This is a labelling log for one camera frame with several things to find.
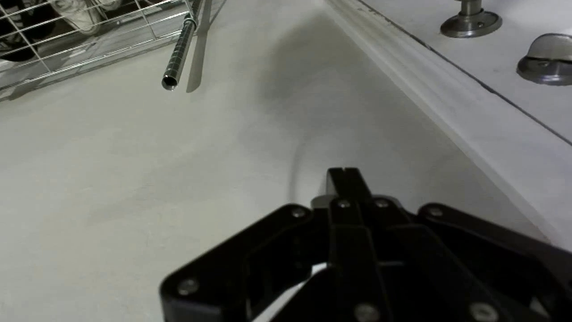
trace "white surface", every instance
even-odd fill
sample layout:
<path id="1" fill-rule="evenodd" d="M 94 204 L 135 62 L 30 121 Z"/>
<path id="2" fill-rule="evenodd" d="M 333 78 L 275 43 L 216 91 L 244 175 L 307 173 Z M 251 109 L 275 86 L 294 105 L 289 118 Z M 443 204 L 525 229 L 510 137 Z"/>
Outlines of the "white surface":
<path id="1" fill-rule="evenodd" d="M 455 0 L 362 2 L 572 141 L 569 86 L 539 86 L 516 75 L 518 61 L 537 36 L 572 32 L 569 0 L 482 0 L 484 9 L 502 16 L 502 27 L 475 39 L 439 34 L 439 25 L 460 9 Z"/>
<path id="2" fill-rule="evenodd" d="M 192 93 L 158 87 L 164 48 L 0 105 L 0 318 L 160 320 L 167 272 L 285 202 L 308 204 L 328 166 L 359 166 L 407 209 L 439 200 L 539 236 L 518 193 L 421 112 L 450 104 L 441 62 L 326 3 L 226 2 Z M 403 62 L 430 84 L 405 82 Z"/>
<path id="3" fill-rule="evenodd" d="M 437 16 L 443 16 L 441 10 L 455 10 L 457 2 L 446 2 L 446 5 L 432 2 L 416 3 L 418 10 L 410 10 L 410 2 L 387 2 L 387 0 L 367 0 L 375 9 L 391 18 L 396 23 L 401 23 L 403 28 L 414 30 L 418 37 L 423 39 L 423 34 L 432 34 L 432 43 L 435 50 L 453 48 L 446 52 L 444 57 L 469 59 L 478 62 L 482 68 L 462 62 L 459 66 L 466 68 L 476 78 L 493 86 L 493 89 L 502 95 L 518 95 L 519 98 L 544 100 L 541 109 L 535 109 L 537 118 L 553 125 L 552 129 L 569 129 L 566 123 L 572 120 L 568 114 L 569 93 L 564 87 L 546 87 L 525 84 L 514 91 L 503 91 L 496 80 L 509 77 L 509 84 L 523 84 L 510 70 L 491 71 L 489 66 L 496 66 L 500 57 L 507 57 L 503 50 L 514 50 L 518 46 L 519 32 L 505 37 L 502 34 L 491 34 L 478 39 L 446 39 L 437 34 Z M 557 23 L 562 27 L 564 19 L 561 16 L 543 16 L 535 12 L 553 10 L 553 5 L 544 5 L 544 2 L 518 2 L 521 5 L 519 19 L 537 21 L 528 25 L 519 25 L 527 32 L 539 32 L 544 28 L 555 28 Z M 503 191 L 510 198 L 525 200 L 528 204 L 527 216 L 557 245 L 572 248 L 572 150 L 566 141 L 544 130 L 537 121 L 530 120 L 527 114 L 519 112 L 512 105 L 502 102 L 496 95 L 489 95 L 475 80 L 462 77 L 455 66 L 444 64 L 439 57 L 423 50 L 407 50 L 410 55 L 400 59 L 401 53 L 392 53 L 400 64 L 389 68 L 396 78 L 401 78 L 403 86 L 409 86 L 419 98 L 419 107 L 426 114 L 432 114 L 441 129 L 448 129 L 450 136 L 455 137 L 459 146 L 464 146 L 464 152 L 471 155 L 475 163 L 485 173 L 491 175 L 496 184 L 503 186 Z"/>

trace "metal dish rack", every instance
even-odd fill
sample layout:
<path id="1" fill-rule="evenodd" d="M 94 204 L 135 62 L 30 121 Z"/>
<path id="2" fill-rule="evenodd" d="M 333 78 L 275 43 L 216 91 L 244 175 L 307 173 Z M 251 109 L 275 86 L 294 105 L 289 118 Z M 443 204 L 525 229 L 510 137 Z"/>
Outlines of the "metal dish rack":
<path id="1" fill-rule="evenodd" d="M 182 0 L 123 0 L 121 7 L 112 12 L 99 10 L 99 30 L 92 36 L 74 30 L 64 16 L 17 27 L 17 14 L 40 5 L 51 3 L 42 0 L 37 5 L 10 12 L 1 7 L 0 21 L 10 23 L 14 30 L 0 30 L 0 39 L 19 36 L 22 44 L 0 52 L 0 100 L 15 98 L 46 84 L 171 43 L 178 37 L 187 14 L 187 5 Z M 30 28 L 46 23 L 55 23 L 46 37 L 26 37 Z M 3 59 L 17 50 L 30 50 L 31 57 L 17 62 Z"/>

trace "chrome faucet base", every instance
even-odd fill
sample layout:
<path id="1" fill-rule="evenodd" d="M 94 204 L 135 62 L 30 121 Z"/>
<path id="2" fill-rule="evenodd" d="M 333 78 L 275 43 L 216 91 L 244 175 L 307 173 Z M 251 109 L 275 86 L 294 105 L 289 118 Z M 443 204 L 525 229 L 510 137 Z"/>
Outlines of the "chrome faucet base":
<path id="1" fill-rule="evenodd" d="M 475 14 L 455 14 L 441 25 L 441 34 L 448 37 L 480 37 L 500 28 L 502 18 L 489 10 Z"/>
<path id="2" fill-rule="evenodd" d="M 519 59 L 518 75 L 546 86 L 572 86 L 572 36 L 543 34 Z"/>

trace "faucet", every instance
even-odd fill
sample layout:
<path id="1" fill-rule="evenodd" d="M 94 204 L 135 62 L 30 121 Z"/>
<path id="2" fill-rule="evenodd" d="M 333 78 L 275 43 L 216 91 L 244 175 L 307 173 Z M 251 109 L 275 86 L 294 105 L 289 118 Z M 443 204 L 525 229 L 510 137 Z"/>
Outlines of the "faucet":
<path id="1" fill-rule="evenodd" d="M 498 14 L 484 10 L 482 0 L 460 0 L 460 12 L 441 25 L 441 34 L 448 37 L 478 37 L 500 28 Z"/>

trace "metal rod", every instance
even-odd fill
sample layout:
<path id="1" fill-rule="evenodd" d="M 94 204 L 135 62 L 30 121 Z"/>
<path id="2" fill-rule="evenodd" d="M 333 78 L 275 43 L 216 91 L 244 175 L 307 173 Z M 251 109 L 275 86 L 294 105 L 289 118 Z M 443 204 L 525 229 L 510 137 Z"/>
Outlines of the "metal rod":
<path id="1" fill-rule="evenodd" d="M 149 34 L 153 36 L 153 39 L 157 39 L 157 34 L 155 34 L 153 27 L 148 23 L 146 12 L 142 10 L 139 0 L 135 0 L 135 5 L 137 5 L 137 10 L 140 12 L 140 16 L 144 19 L 144 25 L 148 25 Z"/>
<path id="2" fill-rule="evenodd" d="M 157 3 L 146 5 L 146 7 L 139 7 L 139 5 L 137 5 L 137 7 L 139 7 L 137 10 L 128 10 L 128 12 L 124 12 L 124 14 L 101 19 L 101 21 L 98 21 L 98 23 L 94 23 L 94 25 L 119 23 L 123 18 L 128 18 L 128 16 L 133 14 L 133 12 L 140 12 L 142 16 L 148 18 L 148 14 L 144 14 L 144 10 L 149 10 L 149 9 L 153 9 L 153 7 L 158 7 L 158 5 L 169 3 L 169 2 L 171 2 L 171 0 L 162 0 L 162 2 L 157 2 Z M 56 21 L 56 19 L 64 19 L 64 18 L 62 18 L 62 16 L 56 16 L 56 18 L 53 18 L 53 19 L 44 19 L 44 21 L 39 21 L 39 23 L 35 23 L 35 25 L 22 27 L 22 28 L 19 28 L 19 30 L 30 30 L 30 28 L 35 28 L 35 27 L 39 27 L 39 25 L 53 23 L 53 21 Z M 3 36 L 0 36 L 0 39 L 8 37 L 8 36 L 14 36 L 14 34 L 17 34 L 17 30 L 8 32 L 8 34 L 3 34 Z M 58 39 L 58 37 L 64 37 L 64 36 L 69 36 L 69 34 L 78 34 L 78 32 L 76 32 L 76 30 L 62 32 L 62 34 L 51 36 L 51 37 L 42 37 L 42 39 L 39 39 L 39 41 L 35 41 L 35 43 L 30 43 L 30 44 L 42 44 L 42 43 L 47 43 L 47 41 L 51 41 L 51 39 Z"/>
<path id="3" fill-rule="evenodd" d="M 185 53 L 190 46 L 190 36 L 194 30 L 196 30 L 196 19 L 194 19 L 192 9 L 189 7 L 189 12 L 183 16 L 180 36 L 174 43 L 173 53 L 162 75 L 160 84 L 164 89 L 173 89 L 178 84 L 180 71 L 183 68 Z"/>
<path id="4" fill-rule="evenodd" d="M 173 36 L 158 36 L 157 39 L 167 41 L 169 37 L 173 37 Z M 146 43 L 153 43 L 153 41 L 157 41 L 157 39 L 144 39 L 144 41 L 135 43 L 135 44 L 130 44 L 130 46 L 126 46 L 126 48 L 112 50 L 112 52 L 106 53 L 106 55 L 98 55 L 98 57 L 92 57 L 92 59 L 87 59 L 87 61 L 81 61 L 81 62 L 65 66 L 65 68 L 62 68 L 62 70 L 55 70 L 55 71 L 51 71 L 51 73 L 42 73 L 42 75 L 39 75 L 39 77 L 26 78 L 26 80 L 22 80 L 22 84 L 24 84 L 24 82 L 44 80 L 44 78 L 47 78 L 47 77 L 55 77 L 55 75 L 60 75 L 60 73 L 65 73 L 65 71 L 73 71 L 73 70 L 78 70 L 78 68 L 89 68 L 90 64 L 96 64 L 96 62 L 99 62 L 99 61 L 108 61 L 108 62 L 112 62 L 112 57 L 114 57 L 114 55 L 128 53 L 128 52 L 132 52 L 133 48 L 142 46 L 142 44 L 146 44 Z"/>
<path id="5" fill-rule="evenodd" d="M 33 52 L 33 55 L 37 57 L 37 61 L 42 64 L 42 68 L 46 68 L 46 71 L 51 71 L 49 66 L 40 59 L 40 55 L 37 53 L 37 50 L 33 48 L 33 44 L 28 41 L 28 37 L 19 30 L 19 27 L 14 23 L 14 19 L 10 16 L 6 16 L 5 9 L 0 5 L 1 14 L 6 18 L 6 21 L 12 25 L 12 28 L 15 28 L 15 32 L 19 34 L 19 37 L 24 41 L 24 44 L 28 44 L 28 48 Z"/>
<path id="6" fill-rule="evenodd" d="M 44 7 L 44 5 L 51 5 L 49 2 L 39 2 L 39 3 L 35 3 L 35 5 L 26 5 L 26 7 L 22 7 L 22 9 L 17 9 L 17 10 L 12 10 L 12 12 L 6 12 L 6 16 L 15 16 L 15 14 L 22 14 L 22 12 L 26 12 L 26 10 L 33 10 L 33 9 L 37 9 L 37 7 Z"/>
<path id="7" fill-rule="evenodd" d="M 174 14 L 169 14 L 169 16 L 165 16 L 165 18 L 160 18 L 160 19 L 153 19 L 153 21 L 149 21 L 148 25 L 160 25 L 160 23 L 164 23 L 164 21 L 169 21 L 169 19 L 174 19 L 174 18 L 178 18 L 178 16 L 183 16 L 185 12 L 174 12 Z M 128 34 L 128 32 L 135 32 L 135 30 L 139 30 L 139 28 L 146 28 L 146 25 L 137 25 L 137 27 L 133 27 L 133 28 L 117 28 L 115 30 L 115 36 L 121 36 L 121 34 Z M 15 50 L 10 50 L 10 52 L 5 52 L 5 53 L 12 53 L 12 52 L 19 52 L 19 50 L 22 50 L 22 48 L 28 48 L 28 46 L 19 46 L 19 48 L 15 48 Z M 67 52 L 74 52 L 74 50 L 81 50 L 81 48 L 85 48 L 85 43 L 80 43 L 80 44 L 76 44 L 76 46 L 69 46 L 69 48 L 64 48 L 64 50 L 58 50 L 58 52 L 53 52 L 53 53 L 46 53 L 46 55 L 42 55 L 42 59 L 44 61 L 47 61 L 47 59 L 53 59 L 53 57 L 56 57 L 56 55 L 62 55 L 62 53 L 67 53 Z M 19 62 L 17 64 L 17 68 L 22 68 L 22 66 L 28 66 L 28 64 L 35 64 L 37 61 L 24 61 L 24 62 Z"/>
<path id="8" fill-rule="evenodd" d="M 139 25 L 139 27 L 126 28 L 126 30 L 117 28 L 114 34 L 126 34 L 126 32 L 132 32 L 132 30 L 144 28 L 144 27 L 148 27 L 148 25 L 158 25 L 158 23 L 162 23 L 162 21 L 167 21 L 167 19 L 176 18 L 176 16 L 182 16 L 182 14 L 183 14 L 183 12 L 169 14 L 169 16 L 165 16 L 165 18 L 153 19 L 153 21 L 148 21 L 148 23 L 142 23 L 142 25 Z M 115 18 L 112 18 L 112 19 L 103 19 L 101 23 L 96 23 L 96 25 L 103 25 L 103 23 L 106 23 L 106 21 L 117 19 L 117 18 L 119 18 L 119 16 L 115 16 Z M 62 34 L 51 36 L 51 37 L 44 37 L 44 39 L 35 41 L 35 43 L 31 43 L 31 44 L 49 43 L 49 41 L 53 41 L 53 39 L 65 37 L 65 36 L 69 36 L 69 34 L 76 34 L 76 30 L 69 30 L 69 32 L 62 32 Z"/>
<path id="9" fill-rule="evenodd" d="M 460 0 L 460 16 L 473 16 L 482 10 L 482 0 Z"/>

